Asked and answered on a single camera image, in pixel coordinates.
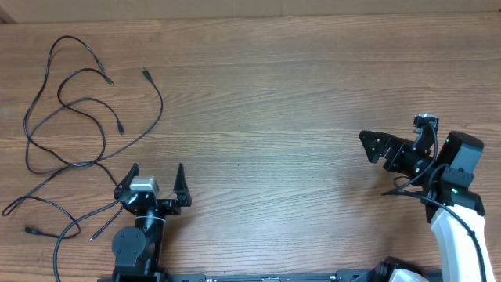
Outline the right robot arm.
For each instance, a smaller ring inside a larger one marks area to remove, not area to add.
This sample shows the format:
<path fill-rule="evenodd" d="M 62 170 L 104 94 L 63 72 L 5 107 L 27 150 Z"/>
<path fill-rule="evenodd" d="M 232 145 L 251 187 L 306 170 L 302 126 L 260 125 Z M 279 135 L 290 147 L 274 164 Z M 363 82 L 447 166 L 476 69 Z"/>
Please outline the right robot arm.
<path fill-rule="evenodd" d="M 437 127 L 416 129 L 413 141 L 383 132 L 359 134 L 369 162 L 385 158 L 384 169 L 407 181 L 386 192 L 412 197 L 425 207 L 426 220 L 438 242 L 444 281 L 493 281 L 485 243 L 485 208 L 470 191 L 484 143 L 450 132 L 438 146 Z"/>

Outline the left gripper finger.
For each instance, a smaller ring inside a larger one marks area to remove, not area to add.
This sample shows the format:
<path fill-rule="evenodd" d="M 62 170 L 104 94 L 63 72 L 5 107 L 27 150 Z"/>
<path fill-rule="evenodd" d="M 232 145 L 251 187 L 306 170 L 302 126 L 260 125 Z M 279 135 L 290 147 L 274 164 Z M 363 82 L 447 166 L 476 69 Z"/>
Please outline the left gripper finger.
<path fill-rule="evenodd" d="M 178 165 L 173 191 L 176 194 L 177 202 L 180 207 L 190 207 L 192 205 L 192 197 L 186 183 L 184 166 L 182 163 Z"/>
<path fill-rule="evenodd" d="M 132 180 L 139 175 L 139 164 L 134 163 L 128 174 L 116 185 L 114 189 L 114 199 L 122 197 L 123 193 L 130 190 Z"/>

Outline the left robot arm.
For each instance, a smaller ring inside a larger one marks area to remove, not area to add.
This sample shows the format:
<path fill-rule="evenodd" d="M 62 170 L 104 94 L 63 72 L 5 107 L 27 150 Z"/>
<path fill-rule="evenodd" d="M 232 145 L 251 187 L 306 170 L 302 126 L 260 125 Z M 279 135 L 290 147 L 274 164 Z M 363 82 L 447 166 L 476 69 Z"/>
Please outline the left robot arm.
<path fill-rule="evenodd" d="M 192 204 L 182 164 L 178 166 L 173 192 L 174 199 L 160 199 L 156 178 L 140 176 L 137 164 L 115 188 L 115 200 L 135 216 L 135 221 L 113 238 L 113 281 L 172 280 L 168 271 L 160 266 L 160 255 L 166 217 L 180 215 L 183 207 Z"/>

